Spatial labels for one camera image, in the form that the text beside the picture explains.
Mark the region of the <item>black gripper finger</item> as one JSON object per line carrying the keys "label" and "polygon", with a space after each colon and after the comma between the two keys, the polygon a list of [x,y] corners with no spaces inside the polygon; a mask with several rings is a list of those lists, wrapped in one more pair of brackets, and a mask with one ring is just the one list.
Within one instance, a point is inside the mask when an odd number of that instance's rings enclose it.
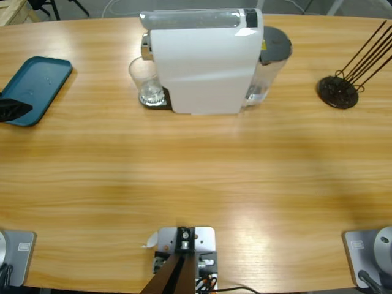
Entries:
{"label": "black gripper finger", "polygon": [[14,99],[1,99],[1,122],[13,121],[29,113],[33,106]]}

